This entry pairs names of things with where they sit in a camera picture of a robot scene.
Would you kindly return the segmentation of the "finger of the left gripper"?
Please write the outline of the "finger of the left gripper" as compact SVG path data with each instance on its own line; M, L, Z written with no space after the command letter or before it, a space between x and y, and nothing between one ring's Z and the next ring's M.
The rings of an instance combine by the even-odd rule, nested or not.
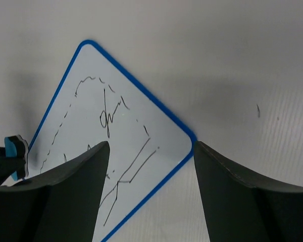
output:
M0 147L0 185L24 164L21 158L6 157L5 147Z

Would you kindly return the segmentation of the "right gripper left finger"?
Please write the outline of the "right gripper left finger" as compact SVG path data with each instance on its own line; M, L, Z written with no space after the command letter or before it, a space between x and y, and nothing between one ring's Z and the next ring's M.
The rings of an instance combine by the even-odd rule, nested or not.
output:
M103 141L78 157L0 185L0 241L92 241L110 155Z

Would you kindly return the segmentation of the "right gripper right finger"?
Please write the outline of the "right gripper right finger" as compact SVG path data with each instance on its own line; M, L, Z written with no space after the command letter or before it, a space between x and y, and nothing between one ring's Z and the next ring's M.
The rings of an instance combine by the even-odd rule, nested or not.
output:
M303 241L303 187L259 174L201 141L194 166L210 241Z

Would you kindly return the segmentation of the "blue foam whiteboard eraser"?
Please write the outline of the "blue foam whiteboard eraser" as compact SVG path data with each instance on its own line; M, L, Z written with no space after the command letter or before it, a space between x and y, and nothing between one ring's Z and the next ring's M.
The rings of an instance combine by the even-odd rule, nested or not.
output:
M5 137L4 139L6 157L21 158L25 164L22 168L18 168L12 174L13 180L17 181L24 179L29 175L28 171L28 152L29 146L25 139L21 135L15 135L10 137Z

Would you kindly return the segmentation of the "blue-framed small whiteboard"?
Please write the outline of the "blue-framed small whiteboard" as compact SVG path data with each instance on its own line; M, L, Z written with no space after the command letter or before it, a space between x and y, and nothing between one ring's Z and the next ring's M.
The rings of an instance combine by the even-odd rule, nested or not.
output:
M193 155L196 136L99 44L77 47L29 145L35 176L107 141L94 241L107 241Z

